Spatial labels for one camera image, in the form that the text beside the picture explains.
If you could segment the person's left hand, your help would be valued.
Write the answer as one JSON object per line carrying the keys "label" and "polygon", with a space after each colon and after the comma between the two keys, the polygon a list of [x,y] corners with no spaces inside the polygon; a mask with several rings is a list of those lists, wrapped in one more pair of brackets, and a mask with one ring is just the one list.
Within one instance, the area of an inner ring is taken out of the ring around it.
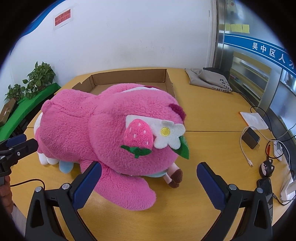
{"label": "person's left hand", "polygon": [[12,200],[12,192],[10,186],[10,176],[4,177],[4,185],[1,185],[1,204],[6,210],[9,217],[11,217],[11,213],[13,212],[14,203]]}

